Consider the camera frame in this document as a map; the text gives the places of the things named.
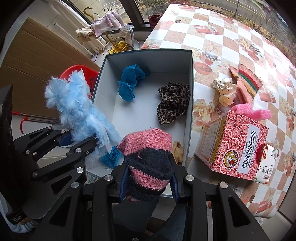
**checkered tablecloth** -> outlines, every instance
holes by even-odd
[[[210,10],[185,5],[169,5],[144,42],[142,49],[146,48],[192,50],[194,119],[185,163],[188,173],[209,183],[226,181],[254,216],[272,217],[295,172],[295,67],[271,42],[244,24]],[[219,104],[219,92],[213,89],[213,80],[230,77],[229,67],[237,68],[239,63],[263,81],[254,99],[254,109],[272,113],[270,120],[261,122],[269,128],[267,143],[279,149],[267,185],[213,172],[194,155],[202,125],[229,109]]]

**flower pot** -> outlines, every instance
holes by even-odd
[[[160,18],[161,18],[160,14],[149,16],[148,21],[149,21],[150,27],[154,28],[158,23],[158,21],[160,20]]]

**logo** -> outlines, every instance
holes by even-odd
[[[239,156],[235,151],[229,151],[224,157],[224,165],[227,168],[233,168],[239,160]]]

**blue fluffy cloth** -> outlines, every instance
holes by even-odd
[[[109,123],[105,115],[88,98],[89,87],[85,81],[83,71],[76,70],[68,81],[52,77],[45,88],[46,106],[56,107],[60,112],[63,126],[71,130],[74,142],[80,142],[87,137],[96,135],[98,146],[87,156],[90,164],[121,141],[121,137],[114,126]]]
[[[117,166],[117,163],[121,157],[123,157],[123,154],[117,150],[117,146],[113,146],[110,153],[106,153],[101,157],[101,161],[113,169],[115,166]]]
[[[131,101],[135,98],[133,90],[135,89],[138,81],[144,79],[149,74],[149,71],[142,71],[137,64],[126,67],[122,71],[121,79],[118,81],[118,93],[122,99]]]

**road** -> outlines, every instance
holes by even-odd
[[[201,0],[201,2],[218,6],[235,12],[237,0]],[[275,33],[275,37],[283,41],[286,39],[288,28],[281,22],[276,13],[262,12],[251,0],[240,0],[237,14],[247,19],[253,20],[258,25],[262,25],[269,33]]]

